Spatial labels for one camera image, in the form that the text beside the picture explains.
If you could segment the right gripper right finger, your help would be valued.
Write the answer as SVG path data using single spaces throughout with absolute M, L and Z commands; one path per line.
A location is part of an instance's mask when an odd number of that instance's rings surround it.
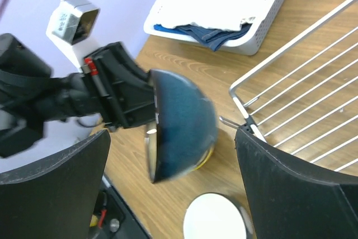
M 357 177 L 238 129 L 235 148 L 257 238 L 357 238 Z

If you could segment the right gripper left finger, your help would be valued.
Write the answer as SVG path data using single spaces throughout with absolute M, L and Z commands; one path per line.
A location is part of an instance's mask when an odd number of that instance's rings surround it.
M 110 142 L 102 130 L 1 173 L 1 238 L 87 238 Z

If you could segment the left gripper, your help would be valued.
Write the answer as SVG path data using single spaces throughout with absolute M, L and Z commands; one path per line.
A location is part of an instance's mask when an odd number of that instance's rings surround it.
M 149 73 L 135 63 L 122 43 L 118 41 L 100 47 L 92 52 L 92 58 L 114 75 L 115 82 L 131 85 L 115 86 L 106 98 L 109 103 L 106 127 L 113 132 L 153 121 L 154 88 L 149 84 Z M 62 78 L 51 78 L 51 68 L 37 55 L 34 59 L 33 73 L 41 82 L 33 97 L 33 124 L 67 121 L 100 112 L 99 98 L 84 84 L 83 75 L 71 73 Z

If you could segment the blue glazed bowl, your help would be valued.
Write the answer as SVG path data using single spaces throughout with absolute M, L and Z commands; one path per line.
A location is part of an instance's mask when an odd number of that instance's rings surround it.
M 145 126 L 145 149 L 154 184 L 192 172 L 204 152 L 216 144 L 213 102 L 190 79 L 152 69 L 155 119 Z

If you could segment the teal white bowl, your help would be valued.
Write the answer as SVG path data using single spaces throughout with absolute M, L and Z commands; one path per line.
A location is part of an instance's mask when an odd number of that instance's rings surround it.
M 219 193 L 197 196 L 183 219 L 184 239 L 253 238 L 251 217 L 237 200 Z

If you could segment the yellow dotted bowl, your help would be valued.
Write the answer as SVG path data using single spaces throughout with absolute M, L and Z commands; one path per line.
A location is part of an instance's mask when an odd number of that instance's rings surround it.
M 208 160 L 209 158 L 212 156 L 213 152 L 214 152 L 214 148 L 215 148 L 215 144 L 212 144 L 205 152 L 204 154 L 201 156 L 201 158 L 199 159 L 199 161 L 197 162 L 197 164 L 194 166 L 194 168 L 192 169 L 193 171 L 198 170 L 200 167 L 202 167 Z

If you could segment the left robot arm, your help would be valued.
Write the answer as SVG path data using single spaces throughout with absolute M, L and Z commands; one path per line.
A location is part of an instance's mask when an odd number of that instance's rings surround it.
M 27 150 L 44 137 L 47 121 L 99 114 L 110 131 L 155 119 L 154 89 L 122 43 L 89 38 L 58 42 L 77 73 L 52 77 L 51 68 L 10 33 L 1 35 L 1 157 Z

